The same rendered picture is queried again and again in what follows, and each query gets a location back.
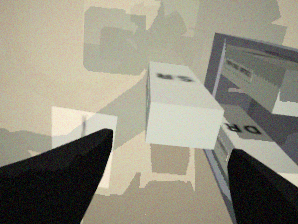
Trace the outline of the grey open bin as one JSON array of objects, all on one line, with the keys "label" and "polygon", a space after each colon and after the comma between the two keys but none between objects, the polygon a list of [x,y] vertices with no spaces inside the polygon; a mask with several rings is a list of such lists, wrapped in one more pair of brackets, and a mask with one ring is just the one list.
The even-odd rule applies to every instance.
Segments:
[{"label": "grey open bin", "polygon": [[[216,32],[212,49],[210,49],[209,68],[204,85],[216,97],[218,103],[239,105],[258,124],[258,127],[267,133],[279,148],[283,149],[289,159],[295,161],[295,164],[298,165],[298,117],[270,113],[269,109],[251,99],[241,88],[221,75],[227,45],[253,48],[254,51],[269,53],[271,56],[282,57],[282,59],[294,61],[294,63],[298,63],[298,48],[273,44],[265,40],[223,35],[221,32]],[[225,201],[227,210],[229,210],[227,213],[229,213],[233,224],[237,224],[237,217],[235,217],[233,206],[231,206],[233,201],[231,201],[230,196],[229,177],[223,171],[220,160],[214,153],[216,151],[204,149],[204,152],[206,159],[209,160],[209,167],[212,169],[218,188],[221,190],[221,197]]]}]

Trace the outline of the grey rectangular box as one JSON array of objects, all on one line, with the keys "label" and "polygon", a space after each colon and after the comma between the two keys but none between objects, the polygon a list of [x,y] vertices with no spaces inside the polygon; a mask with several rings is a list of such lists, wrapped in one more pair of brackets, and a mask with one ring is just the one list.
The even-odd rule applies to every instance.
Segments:
[{"label": "grey rectangular box", "polygon": [[145,143],[214,151],[222,113],[222,105],[189,67],[149,61]]},{"label": "grey rectangular box", "polygon": [[[221,104],[221,103],[220,103]],[[227,163],[229,163],[233,148],[253,156],[255,160],[262,161],[271,171],[278,172],[283,179],[298,186],[298,165],[290,160],[289,156],[279,148],[277,143],[267,133],[263,132],[258,124],[239,105],[221,104],[223,113],[220,133],[214,153],[222,165],[226,176]]]},{"label": "grey rectangular box", "polygon": [[227,45],[221,75],[270,113],[298,117],[298,63]]}]

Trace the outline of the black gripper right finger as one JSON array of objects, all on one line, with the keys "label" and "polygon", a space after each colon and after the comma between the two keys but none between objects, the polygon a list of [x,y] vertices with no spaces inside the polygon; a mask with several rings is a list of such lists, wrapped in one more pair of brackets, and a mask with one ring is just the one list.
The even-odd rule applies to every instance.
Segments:
[{"label": "black gripper right finger", "polygon": [[298,186],[233,148],[229,189],[237,224],[298,224]]}]

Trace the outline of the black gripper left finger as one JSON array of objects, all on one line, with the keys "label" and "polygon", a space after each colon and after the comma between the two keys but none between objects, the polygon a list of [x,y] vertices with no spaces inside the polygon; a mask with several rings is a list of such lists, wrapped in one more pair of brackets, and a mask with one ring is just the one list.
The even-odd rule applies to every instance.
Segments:
[{"label": "black gripper left finger", "polygon": [[80,224],[113,148],[104,128],[0,167],[0,224]]}]

